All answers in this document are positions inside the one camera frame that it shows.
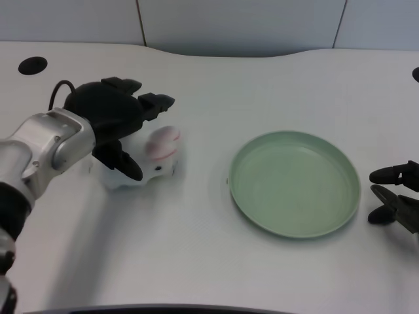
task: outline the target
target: white toy rabbit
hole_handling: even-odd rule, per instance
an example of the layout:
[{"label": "white toy rabbit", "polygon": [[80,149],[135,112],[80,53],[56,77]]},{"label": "white toy rabbit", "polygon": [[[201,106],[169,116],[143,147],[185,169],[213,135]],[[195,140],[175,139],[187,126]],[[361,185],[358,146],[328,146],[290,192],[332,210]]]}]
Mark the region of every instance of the white toy rabbit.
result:
[{"label": "white toy rabbit", "polygon": [[133,180],[119,170],[111,170],[99,160],[93,159],[92,173],[110,189],[120,186],[143,186],[153,177],[173,175],[177,165],[180,131],[174,126],[165,126],[151,133],[140,130],[120,140],[123,151],[140,166],[141,181]]}]

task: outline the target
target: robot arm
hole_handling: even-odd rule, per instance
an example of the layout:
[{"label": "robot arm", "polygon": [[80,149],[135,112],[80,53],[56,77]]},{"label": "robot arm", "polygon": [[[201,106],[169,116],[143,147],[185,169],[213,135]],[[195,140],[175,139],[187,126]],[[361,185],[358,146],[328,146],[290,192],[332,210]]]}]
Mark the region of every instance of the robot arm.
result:
[{"label": "robot arm", "polygon": [[122,151],[119,139],[167,111],[174,99],[154,94],[132,97],[140,88],[139,82],[116,77],[84,84],[67,97],[63,109],[29,117],[0,141],[1,313],[12,313],[17,300],[5,277],[14,261],[14,241],[35,200],[55,176],[93,152],[107,167],[142,179],[141,168]]}]

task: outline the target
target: rabbit ear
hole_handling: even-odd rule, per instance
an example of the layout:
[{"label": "rabbit ear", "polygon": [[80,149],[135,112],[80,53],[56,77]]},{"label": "rabbit ear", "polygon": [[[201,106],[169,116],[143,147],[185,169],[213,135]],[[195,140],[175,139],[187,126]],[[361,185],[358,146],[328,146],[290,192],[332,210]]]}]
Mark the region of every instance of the rabbit ear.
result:
[{"label": "rabbit ear", "polygon": [[149,141],[145,145],[145,153],[147,157],[153,161],[166,159],[176,152],[177,149],[172,143],[156,143]]},{"label": "rabbit ear", "polygon": [[150,135],[150,141],[153,142],[171,142],[181,137],[181,132],[175,126],[164,126],[157,129]]}]

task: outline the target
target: table surface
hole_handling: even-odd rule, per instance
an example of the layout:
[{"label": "table surface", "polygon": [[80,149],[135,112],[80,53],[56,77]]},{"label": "table surface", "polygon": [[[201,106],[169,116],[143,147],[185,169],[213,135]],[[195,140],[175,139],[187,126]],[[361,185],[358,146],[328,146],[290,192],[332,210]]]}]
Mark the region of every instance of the table surface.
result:
[{"label": "table surface", "polygon": [[[19,63],[48,60],[23,76]],[[419,52],[316,50],[277,58],[178,56],[116,44],[0,43],[0,137],[45,112],[54,85],[136,79],[175,105],[151,122],[175,125],[175,176],[107,192],[87,160],[55,178],[17,241],[8,275],[19,309],[144,303],[216,304],[315,313],[417,313],[419,246],[400,225],[368,225],[380,202],[369,173],[419,160]],[[56,106],[68,90],[58,93]],[[322,137],[361,179],[354,219],[319,239],[271,235],[235,208],[234,153],[275,130]],[[414,196],[400,187],[393,191]]]}]

